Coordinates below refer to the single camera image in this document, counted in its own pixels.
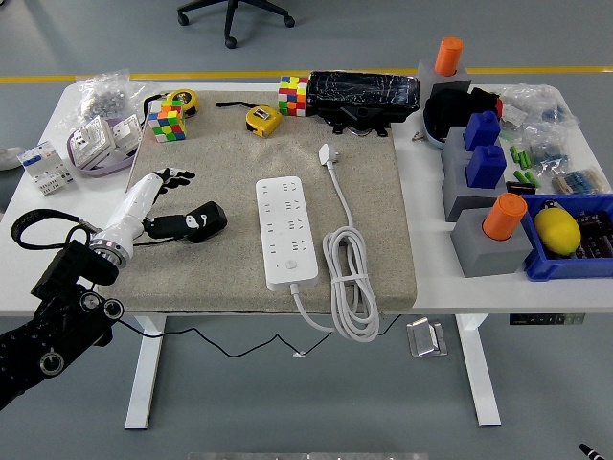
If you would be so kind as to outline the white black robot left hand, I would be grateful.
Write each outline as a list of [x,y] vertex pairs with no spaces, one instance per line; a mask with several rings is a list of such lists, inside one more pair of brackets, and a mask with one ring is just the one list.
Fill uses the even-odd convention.
[[129,261],[133,242],[143,233],[143,221],[156,198],[169,189],[189,185],[194,178],[193,172],[177,168],[148,173],[126,191],[103,230],[92,238],[90,247],[101,253],[110,252],[121,262]]

